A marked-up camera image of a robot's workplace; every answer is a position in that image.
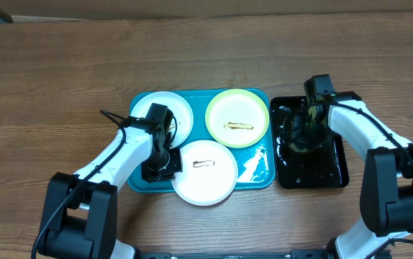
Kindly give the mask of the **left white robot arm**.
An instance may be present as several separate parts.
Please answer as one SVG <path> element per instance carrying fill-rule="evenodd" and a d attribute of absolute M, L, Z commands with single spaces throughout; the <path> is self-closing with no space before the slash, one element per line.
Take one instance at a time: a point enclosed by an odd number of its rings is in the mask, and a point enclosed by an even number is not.
<path fill-rule="evenodd" d="M 181 155 L 171 147 L 171 111 L 144 118 L 108 115 L 118 126 L 114 140 L 73 174 L 56 173 L 47 185 L 31 258 L 136 258 L 117 239 L 117 198 L 136 167 L 148 182 L 168 181 L 181 171 Z"/>

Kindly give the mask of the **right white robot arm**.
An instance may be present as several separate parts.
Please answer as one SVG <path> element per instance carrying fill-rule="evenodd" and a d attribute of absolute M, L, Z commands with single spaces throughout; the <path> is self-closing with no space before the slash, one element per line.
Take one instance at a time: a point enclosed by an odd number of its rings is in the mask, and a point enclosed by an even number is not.
<path fill-rule="evenodd" d="M 360 219 L 333 238 L 324 258 L 388 258 L 413 233 L 413 142 L 379 121 L 353 92 L 307 94 L 272 108 L 279 183 L 323 186 L 343 171 L 346 140 L 364 160 Z"/>

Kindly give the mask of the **white plate with stain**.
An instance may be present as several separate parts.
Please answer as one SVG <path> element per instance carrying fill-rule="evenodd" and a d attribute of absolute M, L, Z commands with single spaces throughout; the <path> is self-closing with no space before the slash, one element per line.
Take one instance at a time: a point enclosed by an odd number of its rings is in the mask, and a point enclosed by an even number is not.
<path fill-rule="evenodd" d="M 175 192 L 196 206 L 222 202 L 234 190 L 238 178 L 237 161 L 224 145 L 197 140 L 181 148 L 182 171 L 171 181 Z"/>

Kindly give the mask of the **yellow green sponge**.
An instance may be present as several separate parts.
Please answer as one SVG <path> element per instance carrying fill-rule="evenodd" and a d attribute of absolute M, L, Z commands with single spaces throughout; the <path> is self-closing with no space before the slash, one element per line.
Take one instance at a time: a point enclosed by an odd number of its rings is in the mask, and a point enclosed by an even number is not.
<path fill-rule="evenodd" d="M 288 146 L 307 153 L 319 147 L 327 139 L 327 126 L 323 108 L 304 107 L 292 114 L 289 121 Z"/>

